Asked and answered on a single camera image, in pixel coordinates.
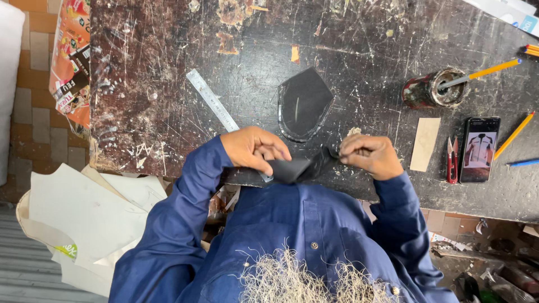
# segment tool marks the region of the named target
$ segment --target yellow pencil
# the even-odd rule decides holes
[[[526,48],[529,49],[529,50],[532,50],[532,51],[539,52],[539,46],[528,44],[528,45],[526,45]]]
[[[520,131],[524,128],[524,126],[526,126],[526,124],[528,124],[528,122],[530,122],[530,120],[531,120],[531,118],[533,118],[534,114],[535,114],[535,111],[531,112],[531,114],[529,114],[526,117],[526,119],[524,119],[524,121],[522,121],[522,123],[520,123],[520,125],[515,129],[515,131],[511,134],[511,136],[509,136],[509,138],[502,144],[502,146],[500,146],[500,148],[498,148],[498,150],[494,154],[494,160],[496,160],[496,158],[498,158],[500,156],[500,154],[503,153],[503,150],[509,144],[511,144],[511,141],[513,139],[515,139],[516,136],[520,133]]]
[[[539,57],[539,52],[538,52],[538,51],[533,51],[532,49],[525,49],[525,50],[524,50],[524,53],[526,53],[526,54],[531,54],[531,55],[534,55],[534,56],[538,56],[538,57]]]
[[[511,66],[515,66],[517,64],[520,64],[522,63],[522,59],[515,59],[515,60],[511,60],[509,62],[505,62],[505,63],[502,63],[502,64],[498,64],[496,66],[493,66],[491,68],[487,68],[486,70],[482,70],[482,71],[479,71],[479,72],[475,72],[473,74],[470,74],[470,75],[466,75],[466,76],[463,76],[463,77],[460,77],[460,78],[456,78],[454,80],[451,80],[449,82],[445,82],[443,84],[440,84],[438,85],[438,89],[444,89],[446,87],[450,87],[450,86],[453,86],[453,85],[457,85],[459,83],[462,83],[462,82],[466,82],[466,81],[469,81],[471,79],[475,79],[475,78],[478,78],[478,77],[481,77],[481,76],[484,76],[486,74],[490,74],[490,73],[493,73],[493,72],[497,72],[497,71],[500,71],[504,68],[508,68],[508,67],[511,67]]]

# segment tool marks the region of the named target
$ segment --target blue label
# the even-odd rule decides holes
[[[519,26],[519,29],[531,33],[531,31],[534,29],[536,24],[537,24],[536,18],[526,15],[526,18],[524,18],[524,21],[522,21],[522,24]]]

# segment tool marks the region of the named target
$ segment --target metal ruler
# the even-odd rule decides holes
[[[223,124],[228,132],[239,130],[238,125],[234,122],[228,111],[225,109],[221,101],[217,99],[217,96],[210,89],[206,81],[201,77],[196,69],[192,69],[187,73],[187,79],[191,81],[191,84],[195,87],[198,93],[202,96],[202,99],[206,101],[206,104],[211,108],[213,113],[217,116],[219,121]],[[258,172],[264,182],[273,180],[273,176],[268,176],[262,172]]]

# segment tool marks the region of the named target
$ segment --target person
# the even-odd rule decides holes
[[[458,302],[437,287],[419,200],[387,137],[355,134],[344,164],[366,170],[380,203],[313,184],[242,187],[224,231],[201,247],[225,167],[272,175],[291,160],[276,135],[246,127],[191,152],[171,195],[148,213],[138,245],[116,263],[109,302]]]

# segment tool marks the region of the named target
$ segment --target phone screen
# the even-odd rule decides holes
[[[466,123],[460,183],[487,182],[500,129],[499,117],[470,118]]]

